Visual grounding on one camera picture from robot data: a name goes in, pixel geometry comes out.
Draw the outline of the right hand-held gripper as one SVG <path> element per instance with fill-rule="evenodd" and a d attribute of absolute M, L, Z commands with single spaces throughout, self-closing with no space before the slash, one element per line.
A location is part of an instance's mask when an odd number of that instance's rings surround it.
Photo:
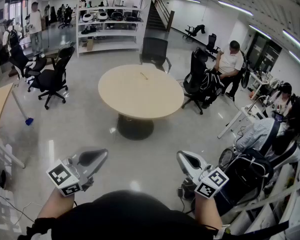
<path fill-rule="evenodd" d="M 229 181 L 219 167 L 208 164 L 199 154 L 179 150 L 176 159 L 182 172 L 196 186 L 194 192 L 206 199 L 212 199 Z"/>

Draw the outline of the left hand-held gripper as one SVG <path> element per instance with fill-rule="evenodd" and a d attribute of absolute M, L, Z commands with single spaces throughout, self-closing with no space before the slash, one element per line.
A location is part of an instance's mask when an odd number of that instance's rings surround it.
<path fill-rule="evenodd" d="M 93 184 L 95 174 L 108 158 L 106 148 L 83 147 L 76 155 L 57 160 L 46 174 L 62 196 L 85 192 Z"/>

